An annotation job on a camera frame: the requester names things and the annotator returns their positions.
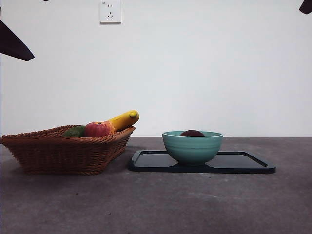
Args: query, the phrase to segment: electrical outlet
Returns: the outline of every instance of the electrical outlet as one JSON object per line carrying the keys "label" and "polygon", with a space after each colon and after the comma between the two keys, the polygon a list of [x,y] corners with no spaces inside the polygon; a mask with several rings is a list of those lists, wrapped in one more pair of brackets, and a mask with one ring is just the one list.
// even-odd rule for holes
{"label": "electrical outlet", "polygon": [[121,0],[107,0],[100,3],[101,23],[121,23]]}

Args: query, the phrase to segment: wicker basket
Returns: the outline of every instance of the wicker basket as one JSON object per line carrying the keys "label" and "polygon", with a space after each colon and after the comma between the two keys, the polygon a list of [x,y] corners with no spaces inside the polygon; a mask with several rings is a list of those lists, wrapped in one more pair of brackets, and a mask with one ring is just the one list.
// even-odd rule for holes
{"label": "wicker basket", "polygon": [[125,151],[135,127],[101,137],[63,137],[76,125],[6,135],[3,144],[27,174],[96,175]]}

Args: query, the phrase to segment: teal bowl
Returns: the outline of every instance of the teal bowl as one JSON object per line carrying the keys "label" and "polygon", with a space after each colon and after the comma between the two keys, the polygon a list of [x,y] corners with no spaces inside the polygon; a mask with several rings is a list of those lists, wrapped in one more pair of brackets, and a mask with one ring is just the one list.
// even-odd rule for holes
{"label": "teal bowl", "polygon": [[203,165],[220,150],[221,133],[201,131],[205,136],[180,136],[184,131],[164,132],[162,139],[168,154],[180,164]]}

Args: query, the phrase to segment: gray floor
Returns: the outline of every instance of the gray floor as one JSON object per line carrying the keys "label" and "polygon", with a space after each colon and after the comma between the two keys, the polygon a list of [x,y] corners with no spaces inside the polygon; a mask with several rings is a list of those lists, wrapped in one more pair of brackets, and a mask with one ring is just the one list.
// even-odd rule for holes
{"label": "gray floor", "polygon": [[253,153],[274,174],[131,172],[131,137],[99,175],[25,175],[1,149],[2,234],[310,234],[312,138],[225,137],[221,150]]}

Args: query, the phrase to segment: bowl rim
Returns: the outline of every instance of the bowl rim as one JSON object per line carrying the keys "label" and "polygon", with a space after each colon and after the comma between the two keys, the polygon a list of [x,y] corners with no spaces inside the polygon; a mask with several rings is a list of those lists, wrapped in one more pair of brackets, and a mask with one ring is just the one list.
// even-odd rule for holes
{"label": "bowl rim", "polygon": [[172,135],[170,134],[171,132],[184,132],[185,130],[174,130],[174,131],[166,131],[166,132],[163,132],[162,135],[165,135],[165,136],[171,136],[171,137],[188,137],[188,138],[210,138],[210,137],[222,137],[223,134],[222,133],[217,133],[217,132],[212,132],[212,131],[199,131],[199,132],[202,132],[202,133],[213,133],[213,134],[216,134],[216,136],[177,136],[177,135]]}

